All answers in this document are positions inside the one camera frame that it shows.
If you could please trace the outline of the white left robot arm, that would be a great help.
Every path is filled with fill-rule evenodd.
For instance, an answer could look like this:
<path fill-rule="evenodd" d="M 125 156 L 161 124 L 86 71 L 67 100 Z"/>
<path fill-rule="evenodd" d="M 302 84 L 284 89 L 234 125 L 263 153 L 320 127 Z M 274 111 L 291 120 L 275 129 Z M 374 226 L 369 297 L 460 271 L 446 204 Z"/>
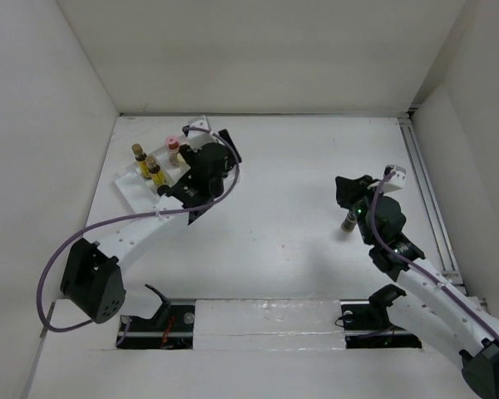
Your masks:
<path fill-rule="evenodd" d="M 87 316 L 102 324 L 116 315 L 140 320 L 150 329 L 168 322 L 166 298 L 151 284 L 125 288 L 126 271 L 146 252 L 195 222 L 225 199 L 240 176 L 242 159 L 226 130 L 184 129 L 188 144 L 180 150 L 189 169 L 173 185 L 161 186 L 141 213 L 112 219 L 123 223 L 115 233 L 95 242 L 82 231 L 64 245 L 70 250 L 60 290 Z"/>

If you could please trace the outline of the brown spice jar dark cap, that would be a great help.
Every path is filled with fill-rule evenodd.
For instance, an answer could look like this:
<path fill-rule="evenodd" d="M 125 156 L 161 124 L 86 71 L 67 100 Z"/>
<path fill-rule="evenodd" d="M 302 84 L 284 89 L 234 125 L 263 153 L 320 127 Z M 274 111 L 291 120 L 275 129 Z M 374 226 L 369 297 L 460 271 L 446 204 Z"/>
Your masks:
<path fill-rule="evenodd" d="M 346 232 L 346 233 L 352 233 L 356 226 L 357 226 L 357 217 L 354 213 L 349 211 L 346 214 L 346 216 L 341 224 L 341 230 Z"/>

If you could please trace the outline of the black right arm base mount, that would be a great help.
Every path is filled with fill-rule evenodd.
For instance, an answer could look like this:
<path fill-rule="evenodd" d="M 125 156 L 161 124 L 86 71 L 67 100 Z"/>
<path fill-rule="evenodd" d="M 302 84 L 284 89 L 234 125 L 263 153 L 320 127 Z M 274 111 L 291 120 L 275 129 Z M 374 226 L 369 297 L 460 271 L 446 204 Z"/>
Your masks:
<path fill-rule="evenodd" d="M 388 308 L 405 292 L 389 284 L 380 288 L 368 299 L 340 301 L 341 314 L 334 325 L 344 332 L 347 349 L 421 349 L 418 337 L 390 322 Z"/>

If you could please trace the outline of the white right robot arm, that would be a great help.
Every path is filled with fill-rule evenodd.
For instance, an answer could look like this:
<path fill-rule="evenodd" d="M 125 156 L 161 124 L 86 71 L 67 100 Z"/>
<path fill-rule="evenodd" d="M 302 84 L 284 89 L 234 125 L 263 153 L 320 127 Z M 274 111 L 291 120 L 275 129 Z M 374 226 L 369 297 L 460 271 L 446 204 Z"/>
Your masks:
<path fill-rule="evenodd" d="M 499 319 L 457 289 L 403 233 L 407 219 L 388 192 L 404 183 L 405 174 L 392 167 L 380 180 L 335 179 L 346 228 L 358 227 L 373 264 L 391 280 L 369 297 L 369 320 L 412 333 L 459 368 L 477 396 L 499 398 Z"/>

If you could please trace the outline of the yellow label bottle gold cap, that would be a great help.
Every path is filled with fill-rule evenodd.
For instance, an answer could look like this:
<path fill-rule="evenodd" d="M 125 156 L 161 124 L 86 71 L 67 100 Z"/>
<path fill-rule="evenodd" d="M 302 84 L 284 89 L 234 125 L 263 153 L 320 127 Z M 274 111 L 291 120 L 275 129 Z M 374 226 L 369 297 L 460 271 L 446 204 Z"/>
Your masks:
<path fill-rule="evenodd" d="M 135 156 L 136 163 L 138 164 L 142 176 L 149 180 L 151 178 L 150 172 L 146 163 L 147 155 L 145 151 L 142 149 L 142 146 L 138 143 L 132 145 L 131 150 L 133 155 Z"/>

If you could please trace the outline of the cream cap sauce bottle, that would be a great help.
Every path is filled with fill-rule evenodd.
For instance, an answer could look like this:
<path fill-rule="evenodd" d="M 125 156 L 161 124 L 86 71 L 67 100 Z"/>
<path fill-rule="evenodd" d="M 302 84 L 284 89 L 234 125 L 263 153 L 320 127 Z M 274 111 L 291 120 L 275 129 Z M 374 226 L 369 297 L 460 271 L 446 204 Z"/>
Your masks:
<path fill-rule="evenodd" d="M 192 153 L 192 148 L 189 145 L 181 145 L 179 148 L 179 156 L 187 165 Z"/>

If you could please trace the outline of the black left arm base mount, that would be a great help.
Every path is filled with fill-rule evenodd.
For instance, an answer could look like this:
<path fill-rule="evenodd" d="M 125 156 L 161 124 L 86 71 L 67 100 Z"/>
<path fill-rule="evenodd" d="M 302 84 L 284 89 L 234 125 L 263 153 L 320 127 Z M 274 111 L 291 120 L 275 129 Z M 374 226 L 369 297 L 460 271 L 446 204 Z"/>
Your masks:
<path fill-rule="evenodd" d="M 123 350 L 191 350 L 194 340 L 195 299 L 170 299 L 153 286 L 145 287 L 160 305 L 149 318 L 121 316 L 116 348 Z"/>

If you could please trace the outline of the pink cap spice bottle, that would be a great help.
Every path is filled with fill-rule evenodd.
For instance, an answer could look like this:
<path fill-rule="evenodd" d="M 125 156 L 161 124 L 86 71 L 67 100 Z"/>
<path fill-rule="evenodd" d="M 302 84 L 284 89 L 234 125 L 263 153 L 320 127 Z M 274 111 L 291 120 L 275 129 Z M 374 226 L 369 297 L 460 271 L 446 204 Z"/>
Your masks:
<path fill-rule="evenodd" d="M 179 138 L 176 135 L 168 136 L 165 140 L 165 144 L 170 165 L 175 168 L 180 168 L 182 165 L 182 161 L 179 153 Z"/>

